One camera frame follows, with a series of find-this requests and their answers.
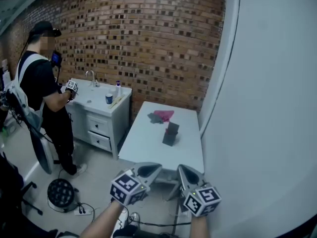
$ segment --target black t-shirt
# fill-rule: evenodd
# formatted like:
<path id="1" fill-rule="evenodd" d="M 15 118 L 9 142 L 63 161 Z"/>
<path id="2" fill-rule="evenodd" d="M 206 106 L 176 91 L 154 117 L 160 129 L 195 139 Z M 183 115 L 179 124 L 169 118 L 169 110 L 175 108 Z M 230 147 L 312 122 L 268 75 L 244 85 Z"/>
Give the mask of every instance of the black t-shirt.
<path id="1" fill-rule="evenodd" d="M 25 60 L 32 54 L 36 54 L 33 51 L 26 51 L 19 64 L 19 76 L 21 68 Z M 55 82 L 53 69 L 49 61 L 43 62 L 42 60 L 33 62 L 25 71 L 23 79 L 20 84 L 22 90 L 28 97 L 29 107 L 34 110 L 39 110 L 43 97 L 48 96 L 58 91 L 61 93 L 58 85 Z M 58 112 L 51 111 L 47 105 L 43 108 L 43 125 L 54 124 L 58 122 L 59 125 L 64 119 L 69 119 L 66 108 L 62 108 Z"/>

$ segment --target power outlet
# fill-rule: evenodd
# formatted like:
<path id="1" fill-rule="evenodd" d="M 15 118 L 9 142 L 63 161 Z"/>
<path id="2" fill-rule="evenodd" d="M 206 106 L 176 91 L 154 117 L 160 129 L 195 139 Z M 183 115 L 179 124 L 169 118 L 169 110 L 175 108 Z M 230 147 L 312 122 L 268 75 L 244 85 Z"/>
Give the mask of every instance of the power outlet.
<path id="1" fill-rule="evenodd" d="M 81 211 L 81 213 L 80 213 L 79 209 L 76 209 L 76 210 L 74 210 L 74 214 L 75 214 L 75 216 L 91 215 L 91 211 L 88 209 L 85 209 L 85 213 L 83 213 L 83 211 Z"/>

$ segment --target drawer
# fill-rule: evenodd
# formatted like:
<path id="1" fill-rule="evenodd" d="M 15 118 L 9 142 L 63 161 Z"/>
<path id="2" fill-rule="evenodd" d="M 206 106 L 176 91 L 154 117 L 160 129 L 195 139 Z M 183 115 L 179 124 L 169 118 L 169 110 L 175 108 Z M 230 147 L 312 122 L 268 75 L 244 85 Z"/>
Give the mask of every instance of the drawer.
<path id="1" fill-rule="evenodd" d="M 108 137 L 100 136 L 91 131 L 88 131 L 88 133 L 92 145 L 111 152 L 110 139 Z"/>
<path id="2" fill-rule="evenodd" d="M 89 130 L 103 136 L 109 136 L 108 122 L 106 120 L 100 120 L 91 116 L 87 116 L 87 120 Z"/>

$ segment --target soap bottle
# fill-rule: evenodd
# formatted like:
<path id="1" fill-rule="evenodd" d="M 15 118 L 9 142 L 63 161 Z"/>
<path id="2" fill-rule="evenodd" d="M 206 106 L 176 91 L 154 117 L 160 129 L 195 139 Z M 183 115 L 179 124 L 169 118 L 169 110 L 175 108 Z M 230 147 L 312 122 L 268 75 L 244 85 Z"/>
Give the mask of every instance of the soap bottle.
<path id="1" fill-rule="evenodd" d="M 115 97 L 120 97 L 122 95 L 122 89 L 120 85 L 120 80 L 117 80 L 117 85 L 115 86 Z"/>

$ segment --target tabletop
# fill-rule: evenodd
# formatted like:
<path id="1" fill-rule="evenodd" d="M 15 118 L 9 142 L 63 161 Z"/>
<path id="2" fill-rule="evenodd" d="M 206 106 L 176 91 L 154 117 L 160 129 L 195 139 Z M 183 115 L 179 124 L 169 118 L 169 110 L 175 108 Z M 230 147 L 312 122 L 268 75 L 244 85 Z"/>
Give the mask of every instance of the tabletop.
<path id="1" fill-rule="evenodd" d="M 149 113 L 170 111 L 170 121 L 179 125 L 173 146 L 162 143 L 168 122 L 151 123 Z M 164 169 L 175 171 L 179 164 L 188 165 L 204 173 L 202 145 L 196 111 L 144 102 L 125 139 L 119 158 L 131 162 L 156 162 Z"/>

